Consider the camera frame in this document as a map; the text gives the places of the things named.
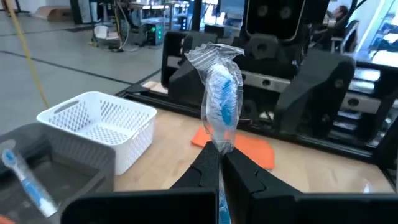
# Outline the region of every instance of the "blue toothbrush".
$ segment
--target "blue toothbrush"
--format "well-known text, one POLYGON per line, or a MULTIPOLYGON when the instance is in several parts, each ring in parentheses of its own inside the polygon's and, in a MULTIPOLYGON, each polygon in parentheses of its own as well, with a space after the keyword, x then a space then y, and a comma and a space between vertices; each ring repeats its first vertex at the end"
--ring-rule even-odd
POLYGON ((6 167, 14 171, 26 194, 46 218, 57 212, 52 199, 36 181, 22 157, 16 155, 13 150, 5 149, 2 152, 2 161, 6 167))

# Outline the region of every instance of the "table surface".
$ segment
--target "table surface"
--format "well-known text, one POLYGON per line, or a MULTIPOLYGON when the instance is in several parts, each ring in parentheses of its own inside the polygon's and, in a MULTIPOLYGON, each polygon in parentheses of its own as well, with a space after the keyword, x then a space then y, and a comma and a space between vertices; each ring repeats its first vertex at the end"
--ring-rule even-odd
MULTIPOLYGON (((158 85, 153 89, 162 91, 158 85)), ((155 126, 152 145, 125 174, 116 176, 116 190, 168 189, 199 155, 201 148, 190 143, 202 126, 199 119, 158 109, 155 126)), ((275 151, 275 168, 270 172, 302 192, 393 192, 377 166, 238 132, 266 140, 275 151)))

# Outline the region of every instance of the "yellow cable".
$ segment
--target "yellow cable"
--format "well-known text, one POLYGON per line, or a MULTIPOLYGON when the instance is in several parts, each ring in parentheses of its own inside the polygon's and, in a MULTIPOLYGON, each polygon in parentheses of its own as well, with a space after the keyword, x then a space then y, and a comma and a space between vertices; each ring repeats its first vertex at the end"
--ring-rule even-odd
POLYGON ((37 76, 35 67, 33 65, 32 58, 30 57, 30 52, 29 52, 29 50, 27 48, 25 37, 22 34, 22 29, 21 29, 21 27, 20 27, 20 25, 18 23, 17 16, 15 15, 14 7, 12 6, 10 0, 6 0, 6 4, 7 4, 8 11, 9 11, 9 13, 11 15, 12 22, 14 23, 15 29, 17 30, 18 37, 21 40, 22 47, 24 48, 26 60, 27 60, 27 62, 29 64, 30 71, 32 72, 33 79, 35 80, 36 87, 37 87, 37 89, 40 92, 40 95, 42 97, 42 100, 43 100, 43 103, 44 103, 45 107, 49 108, 49 103, 45 99, 45 95, 44 95, 44 92, 43 92, 43 89, 42 89, 42 85, 40 84, 40 80, 39 80, 39 77, 37 76))
POLYGON ((114 16, 116 18, 116 30, 118 32, 119 41, 120 41, 120 47, 119 47, 119 50, 120 50, 122 47, 123 41, 122 41, 122 35, 121 35, 121 31, 120 31, 118 7, 116 5, 116 0, 113 1, 113 7, 114 7, 114 16))

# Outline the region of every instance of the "gray floor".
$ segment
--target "gray floor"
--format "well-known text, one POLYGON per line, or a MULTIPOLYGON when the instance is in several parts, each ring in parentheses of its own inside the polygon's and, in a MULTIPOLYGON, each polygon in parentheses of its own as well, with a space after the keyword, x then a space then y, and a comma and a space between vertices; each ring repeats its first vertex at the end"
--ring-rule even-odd
MULTIPOLYGON (((161 49, 142 48, 137 52, 112 53, 88 45, 90 32, 67 32, 72 23, 20 16, 28 48, 50 105, 56 105, 87 91, 115 94, 127 84, 109 81, 64 67, 135 83, 161 66, 161 49)), ((0 12, 0 134, 35 121, 45 106, 37 91, 27 60, 6 52, 24 54, 10 18, 0 12)), ((160 75, 150 80, 159 81, 160 75)))

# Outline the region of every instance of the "black metal frame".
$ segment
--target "black metal frame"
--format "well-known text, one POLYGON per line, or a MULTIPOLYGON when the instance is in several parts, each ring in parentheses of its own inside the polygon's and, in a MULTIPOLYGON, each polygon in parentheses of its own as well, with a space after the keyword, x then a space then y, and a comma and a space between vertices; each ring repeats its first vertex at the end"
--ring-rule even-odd
MULTIPOLYGON (((116 96, 200 119, 199 107, 181 104, 180 102, 169 99, 167 94, 151 91, 140 85, 132 85, 116 94, 116 96)), ((392 188, 394 190, 396 189, 395 158, 397 157, 398 148, 398 139, 396 139, 396 133, 398 133, 398 119, 393 122, 390 130, 376 148, 371 146, 354 147, 338 142, 315 139, 310 136, 294 136, 278 133, 272 130, 270 125, 258 126, 247 121, 240 122, 238 124, 238 129, 375 164, 386 176, 392 188)))

